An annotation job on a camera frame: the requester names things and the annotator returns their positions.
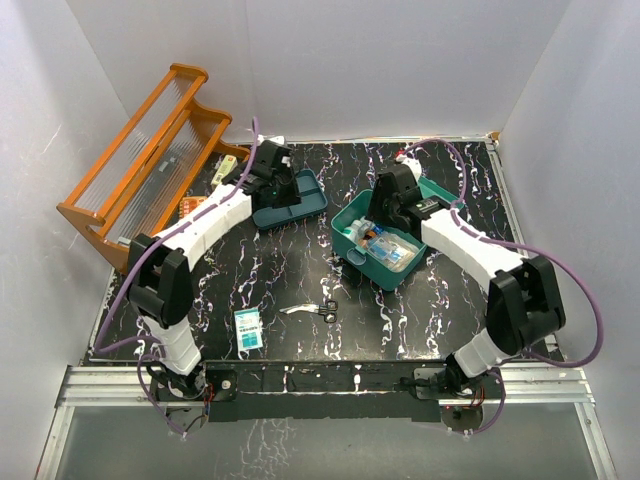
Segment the cable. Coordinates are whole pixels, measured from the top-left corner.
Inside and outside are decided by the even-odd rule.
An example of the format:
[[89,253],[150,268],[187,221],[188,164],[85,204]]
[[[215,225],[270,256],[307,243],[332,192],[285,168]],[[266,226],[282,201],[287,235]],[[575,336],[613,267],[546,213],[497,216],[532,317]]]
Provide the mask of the cable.
[[207,416],[204,413],[202,415],[197,416],[196,418],[194,418],[193,421],[189,424],[189,426],[184,429],[184,431],[189,433],[189,430],[191,430],[191,427],[193,427],[198,420],[201,420],[203,418],[207,418]]
[[[199,218],[201,218],[203,215],[206,215],[207,213],[211,212],[213,209],[217,208],[218,205],[229,201],[238,192],[238,190],[240,190],[240,187],[246,181],[247,177],[249,176],[249,172],[251,171],[251,167],[253,166],[253,162],[256,156],[256,149],[258,146],[259,133],[260,133],[260,125],[258,123],[258,118],[253,117],[253,145],[251,146],[249,161],[247,162],[247,166],[244,168],[244,171],[242,172],[240,179],[238,180],[238,182],[236,183],[236,185],[234,186],[233,190],[229,195],[227,195],[222,200],[220,200],[219,203],[210,205],[209,207],[205,208],[202,212],[200,212],[198,215],[195,215],[193,218],[193,221],[196,221]],[[111,305],[111,308],[109,309],[109,313],[107,314],[102,324],[102,327],[98,332],[98,336],[96,338],[96,341],[94,343],[94,348],[93,348],[94,353],[98,353],[98,354],[108,353],[113,350],[117,350],[123,345],[127,345],[129,343],[136,342],[139,340],[149,340],[151,342],[157,343],[160,347],[162,347],[160,340],[158,340],[156,337],[152,335],[138,335],[135,337],[130,337],[104,348],[102,348],[101,345],[102,345],[102,342],[104,341],[104,337],[107,334],[107,330],[109,329],[109,326],[113,321],[113,317],[115,315],[117,308],[120,306],[120,303],[122,303],[122,300],[124,299],[124,296],[126,295],[127,290],[129,289],[129,287],[131,286],[131,283],[133,282],[135,274],[140,270],[144,262],[146,262],[146,260],[153,254],[153,252],[155,252],[158,248],[160,248],[160,246],[164,242],[166,242],[168,239],[170,239],[174,235],[177,235],[178,233],[183,232],[189,225],[191,225],[191,223],[192,221],[185,222],[184,224],[179,225],[177,228],[174,228],[172,231],[167,233],[162,238],[159,238],[158,240],[153,242],[151,246],[140,256],[138,261],[128,272],[127,277],[125,278],[124,282],[120,286],[120,290],[118,291],[118,294],[116,295],[116,298],[113,304]],[[169,425],[169,427],[171,427],[177,433],[181,434],[183,438],[186,438],[187,430],[183,430],[179,425],[176,425],[170,418],[168,418],[165,415],[164,411],[162,410],[158,402],[156,402],[156,400],[153,398],[153,396],[151,395],[151,392],[145,385],[144,379],[142,378],[142,364],[144,363],[145,360],[160,361],[160,358],[153,354],[144,354],[140,356],[140,359],[138,360],[137,374],[138,374],[138,381],[140,382],[140,386],[142,387],[142,390],[144,391],[151,405],[153,405],[153,408],[155,408],[156,411],[165,419],[165,421],[167,422],[167,425]]]
[[473,430],[474,434],[486,432],[498,421],[498,418],[502,414],[504,403],[507,400],[507,390],[504,388],[504,380],[502,380],[502,377],[500,376],[500,374],[492,370],[487,372],[487,375],[495,378],[497,382],[500,384],[500,403],[498,404],[498,410],[496,410],[496,413],[491,418],[491,420],[489,420],[485,425],[482,425],[480,428],[478,428],[478,430]]
[[600,305],[598,304],[598,301],[596,300],[595,295],[593,294],[591,289],[587,286],[587,284],[584,282],[584,280],[582,280],[580,276],[571,267],[569,267],[566,263],[564,263],[562,260],[560,260],[553,254],[545,252],[544,250],[540,250],[537,247],[531,247],[529,245],[524,245],[521,243],[495,240],[493,238],[489,238],[486,236],[482,236],[479,238],[479,236],[476,233],[474,233],[473,231],[471,231],[470,229],[462,225],[460,222],[460,217],[458,216],[458,211],[456,209],[458,205],[464,204],[464,197],[467,190],[467,171],[465,168],[464,160],[462,159],[462,155],[460,155],[460,152],[458,151],[458,149],[456,149],[456,147],[451,142],[438,139],[438,138],[428,138],[428,139],[416,142],[408,146],[405,149],[405,152],[414,150],[415,148],[418,148],[419,146],[424,145],[426,143],[440,143],[442,145],[445,145],[449,153],[455,157],[456,162],[458,163],[458,166],[462,170],[462,186],[460,188],[460,195],[456,200],[454,200],[451,203],[450,212],[451,212],[451,218],[453,219],[453,222],[458,227],[460,227],[460,229],[464,233],[466,233],[467,235],[470,235],[473,238],[478,238],[478,240],[483,243],[499,245],[505,248],[515,248],[515,249],[526,250],[528,252],[532,252],[537,255],[546,257],[547,259],[555,263],[558,267],[560,267],[562,270],[564,270],[566,274],[569,275],[576,282],[576,284],[584,292],[585,296],[587,297],[587,300],[589,301],[589,304],[591,305],[591,308],[593,309],[593,314],[595,316],[595,322],[596,322],[596,342],[593,346],[593,350],[591,350],[591,353],[589,353],[582,360],[577,360],[574,362],[562,362],[557,360],[551,360],[550,358],[543,357],[542,355],[535,352],[526,351],[525,354],[531,358],[535,358],[536,360],[540,360],[545,363],[548,363],[549,365],[553,365],[555,367],[564,367],[564,368],[582,367],[587,363],[591,362],[593,359],[595,359],[600,353],[600,350],[602,349],[602,344],[604,342],[604,324],[602,320],[602,312],[600,310]]

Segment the teal container lid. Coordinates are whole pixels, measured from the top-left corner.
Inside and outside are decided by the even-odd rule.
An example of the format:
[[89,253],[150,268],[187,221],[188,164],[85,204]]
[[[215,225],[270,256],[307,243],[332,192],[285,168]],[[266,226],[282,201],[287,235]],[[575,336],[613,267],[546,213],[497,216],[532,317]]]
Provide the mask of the teal container lid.
[[296,175],[298,190],[302,202],[298,205],[282,208],[263,208],[252,216],[253,222],[260,230],[279,227],[295,220],[317,215],[327,209],[327,197],[316,179],[313,170],[305,168]]

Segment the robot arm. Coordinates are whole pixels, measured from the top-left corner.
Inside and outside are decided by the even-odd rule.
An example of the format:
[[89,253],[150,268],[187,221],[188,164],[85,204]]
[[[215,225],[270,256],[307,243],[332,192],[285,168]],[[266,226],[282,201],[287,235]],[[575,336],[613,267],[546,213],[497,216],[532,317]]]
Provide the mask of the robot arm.
[[[234,189],[233,183],[238,181],[243,168],[237,167],[225,178],[224,185],[219,185],[196,210],[167,230],[189,224],[147,259],[128,291],[129,302],[164,350],[161,363],[148,366],[147,372],[177,396],[196,397],[205,382],[202,357],[187,317],[195,298],[191,271],[210,247],[253,211],[301,201],[290,149],[283,137],[259,139],[256,159],[242,191],[220,203]],[[204,213],[216,204],[217,208]],[[157,237],[164,237],[167,231]],[[143,234],[132,240],[129,271],[155,241]]]
[[544,257],[524,258],[483,242],[485,234],[463,220],[458,225],[446,201],[422,198],[417,161],[399,159],[401,164],[379,175],[368,218],[441,251],[488,294],[485,328],[449,355],[446,369],[433,379],[442,390],[461,391],[474,377],[564,326],[555,271]]

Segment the dark teal tray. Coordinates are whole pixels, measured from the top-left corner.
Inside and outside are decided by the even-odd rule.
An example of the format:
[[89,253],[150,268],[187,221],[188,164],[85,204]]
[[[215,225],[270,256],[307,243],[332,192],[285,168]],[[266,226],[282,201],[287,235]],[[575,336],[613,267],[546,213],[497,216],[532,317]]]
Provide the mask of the dark teal tray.
[[[452,202],[456,198],[445,189],[424,177],[420,177],[418,184],[420,185],[420,191],[422,192],[423,198],[437,195],[447,202]],[[408,233],[395,228],[385,228],[385,230],[399,235],[419,248],[418,254],[413,261],[407,265],[407,268],[401,272],[392,272],[364,248],[347,238],[342,232],[345,228],[351,225],[356,218],[360,218],[367,214],[372,195],[373,190],[364,190],[363,192],[360,192],[358,196],[349,203],[349,205],[333,217],[331,220],[331,240],[333,242],[333,251],[360,270],[368,278],[380,285],[383,290],[393,291],[402,283],[406,276],[411,273],[416,265],[418,265],[418,262],[420,262],[424,252],[427,250],[427,246],[413,238]]]
[[263,208],[253,214],[253,222],[260,230],[279,227],[295,220],[317,215],[327,209],[325,197],[316,174],[305,168],[296,175],[298,190],[302,202],[298,205],[283,208]]

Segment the orange wooden rack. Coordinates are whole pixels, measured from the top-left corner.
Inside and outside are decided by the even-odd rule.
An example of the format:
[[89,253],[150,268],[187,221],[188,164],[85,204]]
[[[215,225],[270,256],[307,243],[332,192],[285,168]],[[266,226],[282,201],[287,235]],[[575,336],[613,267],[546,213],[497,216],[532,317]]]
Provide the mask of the orange wooden rack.
[[154,236],[213,152],[246,161],[249,150],[220,138],[231,115],[200,105],[199,67],[173,64],[138,111],[57,209],[100,254],[126,273],[128,240]]

